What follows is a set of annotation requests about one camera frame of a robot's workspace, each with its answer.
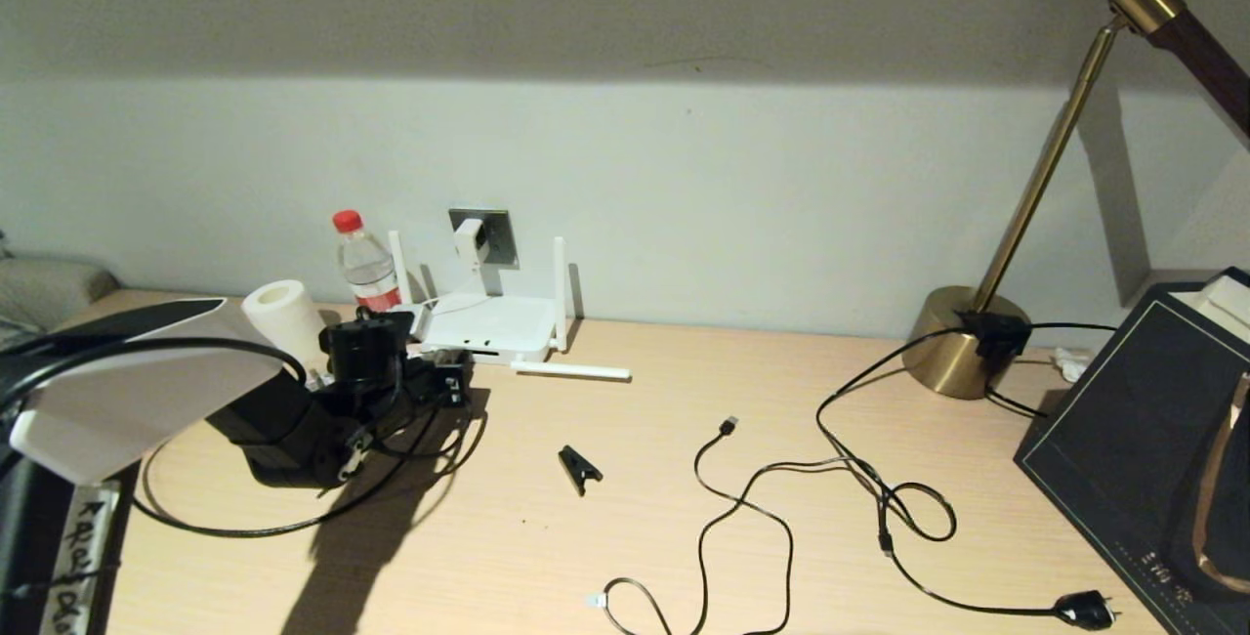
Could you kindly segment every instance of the red bottle cap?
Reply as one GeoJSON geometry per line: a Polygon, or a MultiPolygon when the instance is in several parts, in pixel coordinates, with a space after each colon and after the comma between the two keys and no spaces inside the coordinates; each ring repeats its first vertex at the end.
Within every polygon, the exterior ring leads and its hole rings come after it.
{"type": "Polygon", "coordinates": [[[365,224],[360,220],[360,212],[354,211],[354,209],[340,209],[339,212],[334,212],[334,229],[341,231],[346,235],[348,231],[360,230],[365,224]]]}

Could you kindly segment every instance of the toilet paper roll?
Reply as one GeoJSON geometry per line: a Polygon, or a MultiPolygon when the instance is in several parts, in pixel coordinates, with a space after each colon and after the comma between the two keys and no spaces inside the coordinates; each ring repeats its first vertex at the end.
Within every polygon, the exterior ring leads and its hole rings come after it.
{"type": "Polygon", "coordinates": [[[325,324],[299,280],[274,280],[255,289],[244,299],[242,311],[252,328],[274,346],[299,359],[305,369],[320,366],[325,354],[318,336],[325,324]]]}

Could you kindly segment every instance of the wooden desk surface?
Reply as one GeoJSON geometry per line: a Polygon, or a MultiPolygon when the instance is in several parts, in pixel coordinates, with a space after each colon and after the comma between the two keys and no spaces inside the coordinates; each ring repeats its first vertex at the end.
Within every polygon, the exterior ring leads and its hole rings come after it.
{"type": "MultiPolygon", "coordinates": [[[[170,298],[179,296],[114,292],[88,315],[170,298]]],[[[584,320],[562,360],[628,366],[634,381],[516,376],[479,365],[474,388],[489,390],[488,426],[469,461],[436,484],[436,468],[414,464],[340,520],[261,540],[201,538],[136,514],[109,631],[608,635],[615,630],[586,598],[624,575],[646,584],[674,630],[689,632],[700,601],[695,541],[726,508],[696,484],[696,449],[726,416],[740,418],[738,431],[704,462],[709,482],[734,494],[764,462],[830,456],[814,422],[818,404],[894,346],[584,320]],[[604,472],[581,499],[556,460],[566,444],[604,472]]],[[[1062,389],[1042,359],[1040,351],[1026,355],[1004,382],[1005,394],[1036,405],[1044,391],[1062,389]]],[[[1022,418],[938,396],[894,374],[839,400],[826,419],[888,481],[922,481],[954,502],[959,535],[950,542],[894,529],[900,559],[929,588],[956,600],[1022,608],[1098,589],[1122,612],[1111,632],[1164,632],[1011,461],[1022,418]]],[[[389,464],[371,461],[374,475],[389,464]]],[[[212,526],[281,525],[324,512],[335,500],[260,486],[240,452],[204,422],[161,452],[152,488],[174,515],[212,526]]],[[[795,532],[786,632],[1079,631],[1051,618],[965,612],[916,591],[879,551],[872,500],[846,471],[771,474],[751,496],[795,532]]],[[[921,522],[944,528],[935,506],[916,500],[912,508],[921,522]]],[[[705,632],[774,626],[784,605],[781,529],[741,511],[714,529],[706,548],[705,632]]],[[[662,631],[629,586],[614,591],[612,610],[632,630],[662,631]]]]}

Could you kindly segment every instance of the wall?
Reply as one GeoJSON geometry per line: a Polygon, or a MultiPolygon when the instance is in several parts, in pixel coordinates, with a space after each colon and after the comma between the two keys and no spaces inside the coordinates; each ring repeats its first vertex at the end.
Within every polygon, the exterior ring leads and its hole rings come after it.
{"type": "MultiPolygon", "coordinates": [[[[1240,2],[1189,2],[1250,65],[1240,2]]],[[[545,292],[566,235],[594,318],[901,336],[979,278],[1102,6],[0,0],[0,226],[132,286],[342,300],[334,209],[446,289],[446,208],[488,204],[509,291],[545,292]]],[[[1002,291],[1116,320],[1144,259],[1250,265],[1248,168],[1121,38],[1002,291]]]]}

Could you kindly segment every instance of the plastic water bottle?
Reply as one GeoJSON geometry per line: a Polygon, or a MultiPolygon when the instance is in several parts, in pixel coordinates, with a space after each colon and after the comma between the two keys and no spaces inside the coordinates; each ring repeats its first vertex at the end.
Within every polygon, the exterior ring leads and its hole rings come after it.
{"type": "Polygon", "coordinates": [[[390,252],[365,230],[360,212],[354,209],[334,212],[334,229],[339,242],[339,270],[348,279],[358,304],[371,311],[388,311],[399,305],[399,280],[390,252]]]}

